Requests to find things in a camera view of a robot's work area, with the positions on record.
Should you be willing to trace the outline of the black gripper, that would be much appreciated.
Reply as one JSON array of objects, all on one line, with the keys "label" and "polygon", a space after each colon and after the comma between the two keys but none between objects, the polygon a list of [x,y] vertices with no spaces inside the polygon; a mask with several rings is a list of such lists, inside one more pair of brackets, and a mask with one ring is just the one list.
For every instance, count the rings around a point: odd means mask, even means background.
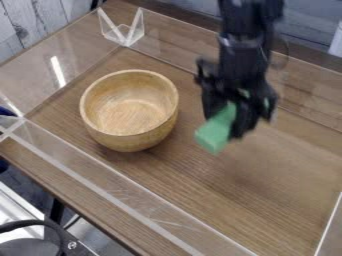
[{"label": "black gripper", "polygon": [[197,59],[195,82],[202,89],[205,118],[210,119],[229,106],[229,139],[242,139],[256,129],[261,119],[272,121],[278,94],[269,84],[270,48],[268,38],[246,40],[233,35],[220,35],[220,57]]}]

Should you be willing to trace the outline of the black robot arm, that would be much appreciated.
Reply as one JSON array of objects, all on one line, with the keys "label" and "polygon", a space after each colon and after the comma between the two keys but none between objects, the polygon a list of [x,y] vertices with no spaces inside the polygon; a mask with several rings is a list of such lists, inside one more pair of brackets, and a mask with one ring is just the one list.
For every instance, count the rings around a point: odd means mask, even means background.
[{"label": "black robot arm", "polygon": [[197,60],[206,118],[198,139],[225,144],[273,118],[278,93],[268,82],[274,26],[284,0],[218,0],[222,30],[217,61]]}]

